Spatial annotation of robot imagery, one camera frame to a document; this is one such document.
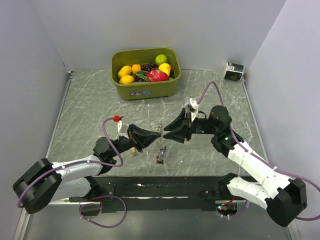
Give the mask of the black key tag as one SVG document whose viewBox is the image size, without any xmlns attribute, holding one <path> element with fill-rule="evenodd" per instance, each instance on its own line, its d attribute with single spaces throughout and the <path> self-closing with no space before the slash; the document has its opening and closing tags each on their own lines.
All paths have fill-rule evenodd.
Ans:
<svg viewBox="0 0 320 240">
<path fill-rule="evenodd" d="M 163 159 L 163 157 L 162 156 L 157 156 L 156 157 L 156 164 L 161 164 L 161 165 L 163 165 L 164 164 L 164 159 Z"/>
</svg>

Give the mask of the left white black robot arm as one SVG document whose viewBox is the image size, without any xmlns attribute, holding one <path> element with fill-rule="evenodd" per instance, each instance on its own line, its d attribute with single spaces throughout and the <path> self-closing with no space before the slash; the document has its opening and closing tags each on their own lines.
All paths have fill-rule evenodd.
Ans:
<svg viewBox="0 0 320 240">
<path fill-rule="evenodd" d="M 66 162 L 50 162 L 42 158 L 33 164 L 12 186 L 18 197 L 18 208 L 34 214 L 49 203 L 73 197 L 93 201 L 100 195 L 96 176 L 124 165 L 121 154 L 132 148 L 142 152 L 161 137 L 157 131 L 142 129 L 135 124 L 117 124 L 117 138 L 100 137 L 93 154 Z"/>
</svg>

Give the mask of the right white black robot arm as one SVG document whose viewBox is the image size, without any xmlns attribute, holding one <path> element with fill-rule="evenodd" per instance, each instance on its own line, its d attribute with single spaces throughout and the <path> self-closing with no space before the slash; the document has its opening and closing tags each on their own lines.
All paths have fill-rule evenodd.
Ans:
<svg viewBox="0 0 320 240">
<path fill-rule="evenodd" d="M 259 159 L 248 143 L 231 131 L 232 118 L 226 107 L 214 106 L 205 118 L 198 118 L 197 113 L 194 107 L 182 109 L 164 128 L 163 137 L 183 144 L 193 134 L 212 135 L 211 143 L 216 151 L 257 181 L 254 184 L 229 173 L 220 182 L 219 195 L 226 200 L 232 196 L 241 197 L 259 205 L 276 224 L 287 227 L 307 207 L 305 183 L 276 172 L 265 160 Z"/>
</svg>

